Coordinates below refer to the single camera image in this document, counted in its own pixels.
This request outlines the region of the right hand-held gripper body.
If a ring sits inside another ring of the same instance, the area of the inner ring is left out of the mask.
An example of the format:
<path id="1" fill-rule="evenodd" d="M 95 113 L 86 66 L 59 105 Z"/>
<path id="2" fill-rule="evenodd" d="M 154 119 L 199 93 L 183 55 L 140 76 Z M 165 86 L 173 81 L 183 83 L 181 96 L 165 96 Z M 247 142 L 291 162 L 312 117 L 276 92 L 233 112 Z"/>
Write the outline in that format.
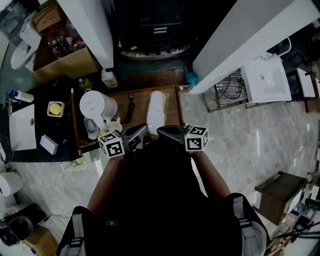
<path id="1" fill-rule="evenodd" d="M 157 130 L 159 139 L 177 150 L 186 152 L 202 152 L 209 140 L 209 132 L 206 127 L 188 125 L 161 126 Z"/>

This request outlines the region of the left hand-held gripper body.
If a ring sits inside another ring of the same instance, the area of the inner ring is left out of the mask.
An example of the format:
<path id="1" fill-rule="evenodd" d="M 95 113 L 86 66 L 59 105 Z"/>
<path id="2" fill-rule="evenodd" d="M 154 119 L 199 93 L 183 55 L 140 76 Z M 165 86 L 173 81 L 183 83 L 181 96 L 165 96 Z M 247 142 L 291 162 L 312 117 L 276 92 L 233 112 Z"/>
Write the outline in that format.
<path id="1" fill-rule="evenodd" d="M 143 148 L 143 138 L 149 134 L 146 123 L 130 127 L 122 132 L 114 130 L 97 138 L 102 153 L 108 158 L 130 155 Z"/>

